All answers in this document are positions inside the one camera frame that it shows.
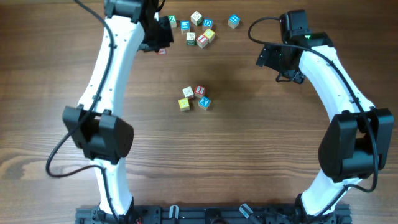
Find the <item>blue X wooden block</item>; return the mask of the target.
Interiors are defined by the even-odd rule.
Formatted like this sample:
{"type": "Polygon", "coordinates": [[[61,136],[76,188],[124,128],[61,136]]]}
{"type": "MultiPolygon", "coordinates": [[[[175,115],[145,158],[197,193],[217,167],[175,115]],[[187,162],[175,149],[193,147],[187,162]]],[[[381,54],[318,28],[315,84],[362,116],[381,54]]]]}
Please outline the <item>blue X wooden block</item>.
{"type": "Polygon", "coordinates": [[[207,110],[210,107],[210,104],[211,100],[205,96],[203,96],[198,102],[199,107],[204,110],[207,110]]]}

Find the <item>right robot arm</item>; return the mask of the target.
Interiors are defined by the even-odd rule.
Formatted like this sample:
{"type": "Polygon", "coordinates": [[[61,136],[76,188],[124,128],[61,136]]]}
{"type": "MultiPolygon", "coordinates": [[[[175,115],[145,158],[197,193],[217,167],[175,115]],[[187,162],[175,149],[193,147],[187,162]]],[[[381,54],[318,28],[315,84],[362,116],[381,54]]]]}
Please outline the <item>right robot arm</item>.
{"type": "Polygon", "coordinates": [[[298,196],[303,219],[319,222],[335,210],[350,189],[373,192],[386,164],[394,127],[387,108],[378,109],[356,87],[324,32],[310,30],[304,10],[277,17],[281,43],[262,41],[257,66],[279,74],[277,82],[309,80],[330,125],[318,148],[320,171],[298,196]]]}

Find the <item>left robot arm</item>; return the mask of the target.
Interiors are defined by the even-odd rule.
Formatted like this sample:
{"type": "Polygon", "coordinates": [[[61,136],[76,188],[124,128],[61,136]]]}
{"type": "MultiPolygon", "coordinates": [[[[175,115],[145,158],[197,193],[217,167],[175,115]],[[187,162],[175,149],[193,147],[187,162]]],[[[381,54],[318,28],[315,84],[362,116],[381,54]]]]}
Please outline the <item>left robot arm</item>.
{"type": "Polygon", "coordinates": [[[105,1],[103,39],[90,82],[76,107],[62,115],[68,136],[95,169],[100,203],[76,210],[76,223],[141,223],[129,190],[126,157],[134,129],[123,121],[124,92],[137,51],[158,52],[172,43],[158,1],[105,1]]]}

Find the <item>red I wooden block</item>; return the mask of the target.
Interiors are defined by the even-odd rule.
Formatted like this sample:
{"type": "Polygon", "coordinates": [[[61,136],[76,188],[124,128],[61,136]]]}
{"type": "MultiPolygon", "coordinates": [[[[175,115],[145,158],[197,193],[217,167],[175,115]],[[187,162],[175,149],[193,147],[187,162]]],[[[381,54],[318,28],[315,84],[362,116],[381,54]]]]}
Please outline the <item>red I wooden block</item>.
{"type": "Polygon", "coordinates": [[[206,92],[206,88],[202,85],[197,85],[194,90],[194,95],[197,98],[203,98],[206,92]]]}

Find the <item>white red wooden block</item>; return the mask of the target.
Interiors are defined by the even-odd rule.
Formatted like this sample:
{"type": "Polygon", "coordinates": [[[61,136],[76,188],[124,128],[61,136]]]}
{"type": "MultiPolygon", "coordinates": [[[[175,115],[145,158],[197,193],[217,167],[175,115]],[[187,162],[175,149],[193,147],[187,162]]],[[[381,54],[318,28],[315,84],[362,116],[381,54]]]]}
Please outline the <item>white red wooden block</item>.
{"type": "Polygon", "coordinates": [[[167,53],[166,49],[159,49],[157,55],[165,55],[167,53]]]}

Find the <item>white number wooden block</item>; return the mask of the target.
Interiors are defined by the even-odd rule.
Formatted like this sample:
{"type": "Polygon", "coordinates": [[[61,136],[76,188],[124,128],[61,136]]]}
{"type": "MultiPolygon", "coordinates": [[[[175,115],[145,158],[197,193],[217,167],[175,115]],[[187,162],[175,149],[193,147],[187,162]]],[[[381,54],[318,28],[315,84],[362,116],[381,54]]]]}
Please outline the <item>white number wooden block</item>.
{"type": "Polygon", "coordinates": [[[193,99],[195,97],[195,94],[190,86],[184,88],[182,91],[184,97],[187,99],[193,99]]]}

